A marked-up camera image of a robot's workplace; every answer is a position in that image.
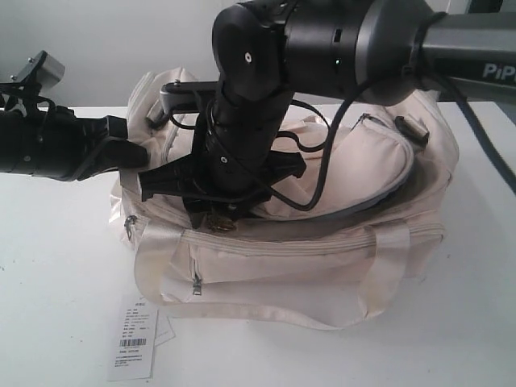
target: bag strap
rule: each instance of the bag strap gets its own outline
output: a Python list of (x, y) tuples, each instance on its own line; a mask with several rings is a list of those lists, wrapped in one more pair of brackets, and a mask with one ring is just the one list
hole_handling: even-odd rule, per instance
[(164, 296), (161, 277), (173, 257), (183, 230), (171, 224), (150, 221), (145, 228), (135, 260), (135, 279), (139, 291), (157, 305), (169, 306), (178, 318), (244, 318), (290, 323), (323, 331), (338, 330), (363, 322), (383, 313), (405, 275), (410, 253), (410, 229), (403, 221), (382, 223), (372, 227), (377, 250), (371, 268), (360, 283), (358, 303), (361, 312), (350, 315), (346, 322), (332, 326), (302, 313), (276, 306), (258, 306), (221, 302), (183, 303)]

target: cream bag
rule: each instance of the cream bag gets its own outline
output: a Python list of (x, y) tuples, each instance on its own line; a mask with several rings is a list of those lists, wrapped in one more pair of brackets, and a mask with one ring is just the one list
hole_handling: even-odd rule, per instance
[[(146, 124), (160, 109), (160, 87), (176, 79), (194, 81), (184, 69), (149, 73), (129, 101), (129, 137), (149, 151), (149, 169), (190, 152), (192, 131)], [(121, 171), (110, 222), (136, 251), (141, 293), (178, 318), (250, 318), (329, 330), (381, 314), (402, 278), (421, 274), (443, 240), (439, 206), (459, 151), (423, 92), (364, 113), (353, 129), (339, 130), (327, 186), (311, 212), (273, 199), (254, 209), (259, 218), (240, 220), (227, 233), (193, 230), (180, 198), (156, 195), (142, 203), (139, 171)], [(430, 133), (425, 148), (396, 129), (398, 116)], [(178, 120), (191, 125), (195, 117)], [(314, 117), (285, 122), (282, 130), (296, 132), (306, 146), (327, 133)], [(298, 151), (285, 138), (274, 148)], [(321, 153), (303, 156), (305, 175), (275, 185), (298, 202), (314, 192)]]

